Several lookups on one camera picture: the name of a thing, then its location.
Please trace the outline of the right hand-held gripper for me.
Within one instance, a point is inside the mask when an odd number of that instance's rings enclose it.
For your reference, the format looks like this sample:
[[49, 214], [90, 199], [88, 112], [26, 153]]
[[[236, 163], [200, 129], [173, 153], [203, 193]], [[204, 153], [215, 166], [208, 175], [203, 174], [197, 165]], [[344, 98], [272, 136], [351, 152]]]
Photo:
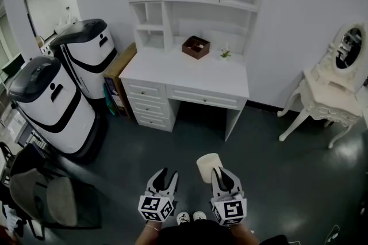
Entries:
[[[226, 192], [222, 191], [221, 179]], [[211, 210], [217, 222], [220, 225], [241, 223], [247, 215], [247, 199], [244, 198], [240, 179], [223, 167], [212, 168], [211, 183]]]

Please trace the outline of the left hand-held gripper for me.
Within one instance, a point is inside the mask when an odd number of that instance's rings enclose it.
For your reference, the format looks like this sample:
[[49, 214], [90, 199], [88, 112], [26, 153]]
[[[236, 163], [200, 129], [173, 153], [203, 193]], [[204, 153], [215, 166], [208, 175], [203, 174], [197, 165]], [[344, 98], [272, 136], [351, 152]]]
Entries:
[[175, 197], [177, 191], [179, 174], [176, 171], [170, 178], [166, 193], [160, 192], [165, 188], [165, 177], [168, 168], [156, 172], [147, 182], [146, 191], [140, 196], [138, 211], [146, 221], [165, 222], [175, 212]]

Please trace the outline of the cream cup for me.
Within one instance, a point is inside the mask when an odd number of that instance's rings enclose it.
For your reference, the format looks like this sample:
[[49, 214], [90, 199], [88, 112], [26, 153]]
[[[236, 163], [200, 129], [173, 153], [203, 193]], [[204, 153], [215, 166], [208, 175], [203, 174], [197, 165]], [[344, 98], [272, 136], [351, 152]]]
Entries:
[[201, 156], [196, 161], [197, 167], [201, 174], [202, 180], [207, 183], [212, 183], [212, 171], [216, 170], [219, 178], [221, 178], [220, 167], [223, 167], [220, 157], [217, 153], [209, 153]]

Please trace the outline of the person's left forearm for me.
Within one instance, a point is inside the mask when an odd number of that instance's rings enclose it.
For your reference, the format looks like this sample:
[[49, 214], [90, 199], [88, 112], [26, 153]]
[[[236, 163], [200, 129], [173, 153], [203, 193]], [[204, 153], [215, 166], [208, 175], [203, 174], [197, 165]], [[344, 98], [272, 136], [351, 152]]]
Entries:
[[161, 229], [161, 222], [147, 221], [135, 245], [157, 245]]

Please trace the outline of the person's right forearm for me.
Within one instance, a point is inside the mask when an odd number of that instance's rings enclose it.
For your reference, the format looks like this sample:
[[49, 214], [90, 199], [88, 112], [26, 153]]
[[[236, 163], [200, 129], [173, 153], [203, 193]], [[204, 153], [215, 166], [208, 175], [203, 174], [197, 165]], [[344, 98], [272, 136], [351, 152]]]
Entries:
[[232, 224], [229, 229], [236, 242], [244, 244], [253, 242], [254, 234], [244, 224]]

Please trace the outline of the small white desk drawer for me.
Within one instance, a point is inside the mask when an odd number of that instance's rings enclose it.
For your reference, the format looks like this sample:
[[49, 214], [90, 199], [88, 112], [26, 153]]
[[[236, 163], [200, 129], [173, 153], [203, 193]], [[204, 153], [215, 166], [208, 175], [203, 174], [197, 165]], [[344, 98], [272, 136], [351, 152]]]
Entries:
[[131, 97], [128, 97], [128, 100], [134, 112], [146, 113], [157, 117], [169, 117], [170, 110], [167, 104]]
[[128, 82], [126, 87], [126, 92], [130, 97], [158, 101], [162, 103], [166, 100], [166, 96], [162, 89], [157, 86], [138, 85]]
[[170, 119], [152, 116], [145, 113], [134, 112], [135, 118], [138, 124], [145, 127], [160, 129], [163, 131], [171, 132], [173, 129], [173, 124]]

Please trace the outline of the wide white desk drawer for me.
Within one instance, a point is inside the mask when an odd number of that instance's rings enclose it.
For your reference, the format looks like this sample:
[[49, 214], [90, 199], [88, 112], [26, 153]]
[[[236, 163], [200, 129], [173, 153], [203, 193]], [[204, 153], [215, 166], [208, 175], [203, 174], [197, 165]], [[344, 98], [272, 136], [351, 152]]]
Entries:
[[245, 98], [237, 97], [234, 95], [221, 94], [211, 91], [173, 85], [166, 85], [166, 95], [169, 99], [233, 110], [242, 110], [246, 103]]

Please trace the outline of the white desk with hutch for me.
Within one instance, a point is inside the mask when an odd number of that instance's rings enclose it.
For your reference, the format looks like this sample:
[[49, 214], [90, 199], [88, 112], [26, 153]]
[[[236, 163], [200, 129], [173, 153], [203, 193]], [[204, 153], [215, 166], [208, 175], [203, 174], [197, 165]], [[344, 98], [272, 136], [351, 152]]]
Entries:
[[[261, 0], [161, 0], [129, 2], [137, 54], [120, 75], [128, 82], [160, 87], [162, 104], [174, 128], [181, 102], [169, 99], [166, 85], [234, 95], [249, 100], [246, 54], [254, 34]], [[182, 52], [191, 36], [210, 42], [197, 60]], [[222, 60], [228, 43], [231, 57]], [[242, 110], [226, 109], [225, 136], [232, 133]]]

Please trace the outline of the person's left white shoe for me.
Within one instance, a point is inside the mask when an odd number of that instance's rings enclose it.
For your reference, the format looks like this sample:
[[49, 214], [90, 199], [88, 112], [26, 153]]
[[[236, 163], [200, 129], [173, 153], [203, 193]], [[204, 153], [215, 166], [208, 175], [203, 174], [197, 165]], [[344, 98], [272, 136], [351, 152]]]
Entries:
[[178, 213], [176, 220], [178, 225], [191, 222], [190, 215], [187, 212]]

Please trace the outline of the person's black shirt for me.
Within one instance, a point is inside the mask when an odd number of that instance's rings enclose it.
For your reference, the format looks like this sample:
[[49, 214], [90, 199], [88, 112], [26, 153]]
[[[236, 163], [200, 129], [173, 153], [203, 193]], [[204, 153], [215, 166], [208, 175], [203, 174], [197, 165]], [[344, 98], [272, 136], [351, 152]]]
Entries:
[[197, 220], [161, 230], [157, 245], [290, 245], [285, 235], [260, 242], [254, 235], [251, 243], [238, 243], [229, 227], [211, 220]]

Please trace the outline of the grey padded chair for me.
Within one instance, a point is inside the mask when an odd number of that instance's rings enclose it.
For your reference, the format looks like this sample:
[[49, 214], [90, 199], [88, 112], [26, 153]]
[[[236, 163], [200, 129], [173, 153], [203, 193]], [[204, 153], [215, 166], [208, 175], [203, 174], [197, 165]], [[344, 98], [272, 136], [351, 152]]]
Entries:
[[9, 192], [16, 207], [43, 228], [90, 230], [102, 227], [102, 213], [95, 186], [47, 167], [49, 159], [29, 143], [10, 168]]

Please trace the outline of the flat brown cardboard box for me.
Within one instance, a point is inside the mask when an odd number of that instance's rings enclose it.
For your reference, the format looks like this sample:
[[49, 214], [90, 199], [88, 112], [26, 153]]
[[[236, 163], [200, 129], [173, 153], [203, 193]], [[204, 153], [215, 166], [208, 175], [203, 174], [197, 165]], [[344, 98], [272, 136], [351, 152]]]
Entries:
[[105, 85], [117, 113], [133, 119], [133, 111], [122, 85], [120, 74], [137, 53], [136, 43], [131, 43], [126, 50], [112, 61], [104, 72]]

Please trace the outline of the white black service robot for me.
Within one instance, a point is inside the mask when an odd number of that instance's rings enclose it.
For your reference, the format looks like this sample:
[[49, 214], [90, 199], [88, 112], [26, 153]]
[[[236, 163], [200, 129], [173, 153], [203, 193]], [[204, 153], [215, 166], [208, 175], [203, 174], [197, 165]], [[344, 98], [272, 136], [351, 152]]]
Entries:
[[96, 18], [72, 24], [50, 43], [50, 50], [86, 98], [104, 98], [103, 75], [118, 56], [104, 20]]
[[59, 59], [38, 56], [14, 76], [7, 96], [58, 153], [87, 164], [103, 144], [108, 122], [95, 110]]

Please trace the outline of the small potted flower plant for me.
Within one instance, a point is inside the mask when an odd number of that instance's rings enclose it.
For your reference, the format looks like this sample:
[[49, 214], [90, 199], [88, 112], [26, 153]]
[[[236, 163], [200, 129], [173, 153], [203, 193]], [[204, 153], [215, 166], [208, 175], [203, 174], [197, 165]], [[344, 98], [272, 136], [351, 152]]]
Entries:
[[221, 49], [220, 57], [222, 60], [228, 60], [231, 57], [231, 51], [229, 49], [228, 43], [225, 43], [225, 47]]

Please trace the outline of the brown wooden organizer box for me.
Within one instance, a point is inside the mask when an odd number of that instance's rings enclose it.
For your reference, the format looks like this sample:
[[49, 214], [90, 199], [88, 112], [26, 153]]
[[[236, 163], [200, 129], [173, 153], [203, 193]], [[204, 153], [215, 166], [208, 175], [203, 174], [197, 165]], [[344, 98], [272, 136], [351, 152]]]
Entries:
[[199, 60], [210, 51], [210, 42], [197, 36], [189, 37], [182, 44], [182, 52]]

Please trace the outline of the white ornate vanity table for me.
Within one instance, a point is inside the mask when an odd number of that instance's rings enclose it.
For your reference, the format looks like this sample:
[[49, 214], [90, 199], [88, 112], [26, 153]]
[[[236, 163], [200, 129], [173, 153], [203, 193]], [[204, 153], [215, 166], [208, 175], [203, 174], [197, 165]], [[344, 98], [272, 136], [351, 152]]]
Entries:
[[[362, 32], [362, 49], [355, 63], [347, 69], [336, 66], [338, 46], [346, 32], [359, 28]], [[364, 82], [361, 76], [363, 66], [368, 62], [368, 28], [364, 22], [350, 22], [343, 25], [334, 39], [328, 44], [323, 58], [312, 68], [303, 71], [303, 78], [298, 87], [291, 93], [285, 108], [277, 113], [284, 116], [297, 97], [303, 105], [302, 111], [288, 129], [279, 136], [285, 139], [299, 127], [308, 117], [316, 121], [325, 120], [325, 126], [339, 123], [344, 128], [333, 139], [328, 148], [346, 135], [353, 125], [363, 117], [363, 110], [357, 99], [358, 86]]]

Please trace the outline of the oval vanity mirror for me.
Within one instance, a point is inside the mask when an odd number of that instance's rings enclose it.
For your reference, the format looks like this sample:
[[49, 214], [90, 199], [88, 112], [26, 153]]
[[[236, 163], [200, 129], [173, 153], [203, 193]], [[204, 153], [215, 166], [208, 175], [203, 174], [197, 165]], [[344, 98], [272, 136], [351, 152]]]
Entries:
[[362, 32], [359, 28], [352, 28], [346, 32], [338, 46], [336, 66], [347, 69], [357, 60], [362, 49]]

